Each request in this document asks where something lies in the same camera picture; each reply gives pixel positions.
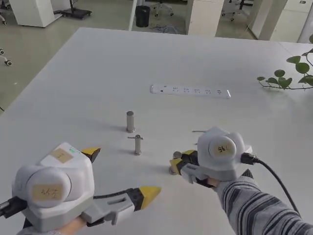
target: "metal peg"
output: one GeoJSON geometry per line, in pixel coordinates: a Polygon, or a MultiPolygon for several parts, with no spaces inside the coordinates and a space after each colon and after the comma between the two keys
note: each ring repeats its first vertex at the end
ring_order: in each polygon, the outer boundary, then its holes
{"type": "Polygon", "coordinates": [[[129,139],[135,139],[135,155],[140,155],[141,154],[141,140],[143,138],[140,135],[136,135],[135,137],[128,137],[129,139]]]}
{"type": "MultiPolygon", "coordinates": [[[[181,152],[176,151],[173,153],[173,159],[177,159],[177,158],[181,158],[181,152]]],[[[172,166],[170,166],[168,171],[171,175],[177,175],[177,173],[173,171],[172,166]]]]}
{"type": "Polygon", "coordinates": [[[126,121],[127,121],[126,131],[128,133],[134,132],[135,131],[135,126],[134,126],[134,112],[133,111],[128,111],[126,113],[126,121]]]}

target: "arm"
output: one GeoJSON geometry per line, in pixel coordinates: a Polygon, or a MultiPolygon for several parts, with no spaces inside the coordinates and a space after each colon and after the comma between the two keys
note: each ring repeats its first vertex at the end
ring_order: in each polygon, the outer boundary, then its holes
{"type": "Polygon", "coordinates": [[[220,182],[216,191],[238,235],[313,235],[313,225],[303,222],[276,197],[261,192],[252,178],[241,176],[236,181],[220,182]]]}
{"type": "Polygon", "coordinates": [[[85,226],[86,222],[82,218],[78,217],[69,224],[56,229],[55,231],[41,233],[36,231],[34,227],[28,227],[21,230],[17,235],[73,235],[85,226]]]}

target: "label sticker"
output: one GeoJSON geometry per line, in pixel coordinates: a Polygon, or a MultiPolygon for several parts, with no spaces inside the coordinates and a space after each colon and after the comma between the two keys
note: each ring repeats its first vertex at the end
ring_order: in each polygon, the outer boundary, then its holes
{"type": "Polygon", "coordinates": [[[69,153],[61,148],[54,150],[52,153],[50,153],[50,155],[58,159],[61,163],[66,163],[73,158],[69,153]]]}
{"type": "Polygon", "coordinates": [[[63,195],[63,185],[34,185],[32,198],[34,201],[61,200],[63,195]]]}
{"type": "Polygon", "coordinates": [[[233,155],[234,148],[231,144],[227,142],[222,142],[220,144],[216,144],[214,146],[214,155],[215,156],[224,156],[224,155],[233,155]]]}

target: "black bin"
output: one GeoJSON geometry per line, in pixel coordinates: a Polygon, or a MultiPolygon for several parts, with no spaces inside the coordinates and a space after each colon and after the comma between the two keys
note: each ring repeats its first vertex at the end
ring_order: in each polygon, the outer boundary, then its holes
{"type": "Polygon", "coordinates": [[[136,26],[137,27],[148,27],[149,26],[149,16],[150,7],[148,6],[137,6],[136,11],[136,26]]]}

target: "human hand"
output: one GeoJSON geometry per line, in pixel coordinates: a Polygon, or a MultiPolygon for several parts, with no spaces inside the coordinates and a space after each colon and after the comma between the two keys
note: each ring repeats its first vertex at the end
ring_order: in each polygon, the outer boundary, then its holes
{"type": "Polygon", "coordinates": [[[216,180],[216,179],[208,178],[208,179],[207,179],[207,183],[208,183],[209,185],[212,185],[212,186],[214,186],[214,187],[217,187],[217,186],[219,185],[220,181],[219,181],[219,180],[216,180]]]}
{"type": "Polygon", "coordinates": [[[85,227],[86,224],[86,221],[84,221],[81,217],[77,217],[63,227],[56,229],[56,231],[64,235],[73,235],[81,230],[83,227],[85,227]]]}

